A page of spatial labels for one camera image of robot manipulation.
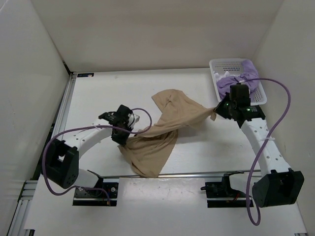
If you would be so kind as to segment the beige t shirt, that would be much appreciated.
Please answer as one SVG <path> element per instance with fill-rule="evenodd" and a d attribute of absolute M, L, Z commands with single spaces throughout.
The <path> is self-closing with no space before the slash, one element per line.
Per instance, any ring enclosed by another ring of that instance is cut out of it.
<path fill-rule="evenodd" d="M 206 108 L 181 90 L 167 89 L 152 96 L 161 116 L 148 131 L 118 146 L 132 170 L 142 177 L 158 177 L 178 138 L 179 129 L 198 129 L 207 118 L 215 120 L 215 109 Z"/>

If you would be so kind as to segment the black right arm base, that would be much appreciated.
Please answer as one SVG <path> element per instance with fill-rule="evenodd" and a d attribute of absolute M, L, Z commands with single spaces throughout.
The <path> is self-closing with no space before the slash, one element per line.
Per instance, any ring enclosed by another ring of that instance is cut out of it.
<path fill-rule="evenodd" d="M 206 176 L 200 190 L 206 194 L 207 208 L 245 208 L 247 177 L 240 171 Z"/>

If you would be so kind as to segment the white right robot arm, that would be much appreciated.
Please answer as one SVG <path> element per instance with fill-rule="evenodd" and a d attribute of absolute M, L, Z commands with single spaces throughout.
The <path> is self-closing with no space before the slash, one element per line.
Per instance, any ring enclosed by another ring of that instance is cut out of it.
<path fill-rule="evenodd" d="M 304 176 L 290 167 L 275 142 L 268 137 L 269 129 L 262 109 L 250 105 L 248 96 L 231 100 L 227 93 L 215 112 L 237 122 L 254 153 L 259 155 L 261 171 L 261 179 L 254 183 L 248 180 L 247 174 L 230 175 L 221 184 L 222 193 L 231 197 L 238 191 L 248 192 L 259 207 L 294 204 L 304 183 Z"/>

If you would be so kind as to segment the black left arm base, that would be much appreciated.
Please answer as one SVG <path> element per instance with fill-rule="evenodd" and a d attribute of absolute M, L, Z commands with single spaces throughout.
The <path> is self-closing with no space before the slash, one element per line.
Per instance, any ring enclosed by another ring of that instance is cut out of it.
<path fill-rule="evenodd" d="M 118 179 L 105 179 L 102 188 L 107 195 L 100 190 L 78 190 L 76 189 L 73 196 L 73 206 L 87 207 L 116 207 L 119 190 Z"/>

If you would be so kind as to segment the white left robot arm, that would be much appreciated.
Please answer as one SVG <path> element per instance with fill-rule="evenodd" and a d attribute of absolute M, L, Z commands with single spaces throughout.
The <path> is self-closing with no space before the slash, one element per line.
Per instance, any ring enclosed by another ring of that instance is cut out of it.
<path fill-rule="evenodd" d="M 70 129 L 71 136 L 59 140 L 54 136 L 45 147 L 42 158 L 42 174 L 49 191 L 57 196 L 49 185 L 54 182 L 63 188 L 65 193 L 72 188 L 85 190 L 91 196 L 105 194 L 103 178 L 98 174 L 79 168 L 80 158 L 103 139 L 125 145 L 134 125 L 140 117 L 130 108 L 120 105 L 114 112 L 105 112 L 91 125 Z"/>

